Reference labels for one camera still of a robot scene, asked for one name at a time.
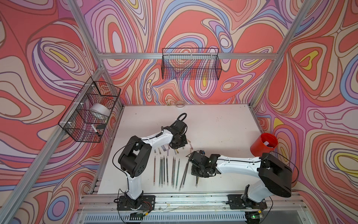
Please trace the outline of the green pencil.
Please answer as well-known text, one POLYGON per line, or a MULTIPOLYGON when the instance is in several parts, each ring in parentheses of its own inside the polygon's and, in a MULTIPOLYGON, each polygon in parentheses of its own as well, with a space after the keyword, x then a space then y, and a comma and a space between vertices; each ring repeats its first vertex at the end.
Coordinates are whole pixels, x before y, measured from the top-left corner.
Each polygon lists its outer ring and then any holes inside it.
POLYGON ((180 172, 180 159, 178 159, 178 167, 177 167, 177 176, 176 176, 176 183, 175 183, 175 189, 178 188, 179 183, 179 172, 180 172))
POLYGON ((162 187, 162 157, 159 159, 159 178, 158 178, 158 186, 162 187))
POLYGON ((176 158, 173 158, 172 163, 172 188, 175 188, 175 169, 176 169, 176 158))

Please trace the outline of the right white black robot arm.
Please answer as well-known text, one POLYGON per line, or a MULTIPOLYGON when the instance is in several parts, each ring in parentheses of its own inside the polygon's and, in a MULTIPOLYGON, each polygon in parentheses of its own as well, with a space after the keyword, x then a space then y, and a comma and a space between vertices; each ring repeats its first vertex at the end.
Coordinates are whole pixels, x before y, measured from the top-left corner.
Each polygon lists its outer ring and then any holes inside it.
POLYGON ((245 187, 241 196, 246 203, 260 203, 267 197, 292 196, 292 169, 271 153, 263 153, 254 158, 234 158, 219 154, 205 156, 205 152, 194 151, 188 156, 192 164, 191 174, 196 177, 209 178, 216 175, 234 173, 257 177, 255 184, 245 187))

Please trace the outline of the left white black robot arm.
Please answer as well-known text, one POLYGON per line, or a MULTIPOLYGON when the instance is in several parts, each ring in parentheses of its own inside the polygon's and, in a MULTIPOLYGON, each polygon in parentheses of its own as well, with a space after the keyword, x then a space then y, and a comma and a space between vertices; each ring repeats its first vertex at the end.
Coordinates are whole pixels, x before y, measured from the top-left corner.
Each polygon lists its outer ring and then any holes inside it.
POLYGON ((182 113, 170 126, 161 127, 161 131, 154 135, 144 138, 134 135, 117 151, 121 154, 117 162, 115 156, 113 157, 112 164, 125 174, 128 185, 128 190, 119 197, 120 202, 127 201, 138 206, 143 201, 141 174, 147 166, 151 151, 163 145, 169 145, 173 150, 184 147, 187 144, 186 117, 187 114, 182 113))

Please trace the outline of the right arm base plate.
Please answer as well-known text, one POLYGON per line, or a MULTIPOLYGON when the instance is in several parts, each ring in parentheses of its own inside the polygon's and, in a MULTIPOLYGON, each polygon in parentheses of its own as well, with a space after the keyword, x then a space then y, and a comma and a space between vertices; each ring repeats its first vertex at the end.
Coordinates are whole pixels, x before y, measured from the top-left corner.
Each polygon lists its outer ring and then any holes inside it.
POLYGON ((244 199, 243 195, 235 195, 235 194, 231 194, 227 196, 226 204, 230 206, 231 210, 249 209, 249 210, 263 211, 268 208, 264 200, 257 203, 250 199, 244 199))

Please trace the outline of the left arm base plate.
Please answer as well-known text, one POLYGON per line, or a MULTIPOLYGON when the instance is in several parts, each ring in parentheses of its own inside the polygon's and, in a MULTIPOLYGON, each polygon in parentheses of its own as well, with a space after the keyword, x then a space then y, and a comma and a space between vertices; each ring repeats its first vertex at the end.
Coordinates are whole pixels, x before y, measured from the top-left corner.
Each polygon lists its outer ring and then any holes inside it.
POLYGON ((139 196, 131 199, 129 196, 120 196, 114 199, 118 211, 152 211, 155 208, 155 195, 139 196))

